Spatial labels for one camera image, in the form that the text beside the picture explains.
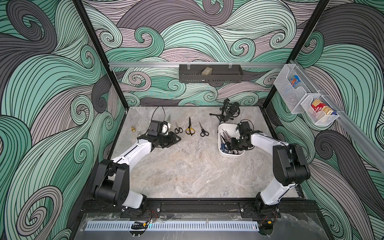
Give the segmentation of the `small black scissors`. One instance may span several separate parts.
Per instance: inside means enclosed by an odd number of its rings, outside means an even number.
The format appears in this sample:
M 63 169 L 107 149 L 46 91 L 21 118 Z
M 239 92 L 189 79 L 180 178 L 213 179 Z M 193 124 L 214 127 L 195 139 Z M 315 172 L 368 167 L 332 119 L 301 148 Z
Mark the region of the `small black scissors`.
M 176 133 L 176 134 L 180 134 L 180 133 L 182 133 L 182 132 L 183 132 L 183 129 L 178 125 L 177 122 L 175 122 L 175 124 L 176 124 L 175 133 Z

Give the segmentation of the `yellow black handled scissors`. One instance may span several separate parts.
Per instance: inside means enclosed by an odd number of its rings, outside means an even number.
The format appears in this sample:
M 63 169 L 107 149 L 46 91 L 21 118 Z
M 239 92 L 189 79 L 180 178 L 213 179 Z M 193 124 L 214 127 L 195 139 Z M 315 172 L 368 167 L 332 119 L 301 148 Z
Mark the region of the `yellow black handled scissors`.
M 191 121 L 191 118 L 189 118 L 189 125 L 186 128 L 186 134 L 193 136 L 195 133 L 196 133 L 196 130 L 192 128 L 192 121 Z

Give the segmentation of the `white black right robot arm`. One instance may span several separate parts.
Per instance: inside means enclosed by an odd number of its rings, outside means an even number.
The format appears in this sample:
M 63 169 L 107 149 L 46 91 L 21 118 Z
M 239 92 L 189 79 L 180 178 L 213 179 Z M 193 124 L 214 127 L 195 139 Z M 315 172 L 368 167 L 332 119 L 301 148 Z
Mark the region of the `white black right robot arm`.
M 277 207 L 290 189 L 310 178 L 311 173 L 301 145 L 282 142 L 261 131 L 252 130 L 247 122 L 237 124 L 236 131 L 240 136 L 231 139 L 232 149 L 248 151 L 259 148 L 273 159 L 274 178 L 256 197 L 258 211 Z

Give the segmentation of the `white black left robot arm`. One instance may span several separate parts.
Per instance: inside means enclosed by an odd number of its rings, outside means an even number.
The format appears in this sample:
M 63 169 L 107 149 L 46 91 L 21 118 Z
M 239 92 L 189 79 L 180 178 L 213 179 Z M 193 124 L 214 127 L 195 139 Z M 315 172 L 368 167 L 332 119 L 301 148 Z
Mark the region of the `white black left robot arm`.
M 111 160 L 99 163 L 92 193 L 96 200 L 131 209 L 142 209 L 146 196 L 130 189 L 130 172 L 138 162 L 155 148 L 169 148 L 181 138 L 171 131 L 171 124 L 163 121 L 150 122 L 145 134 L 129 149 Z

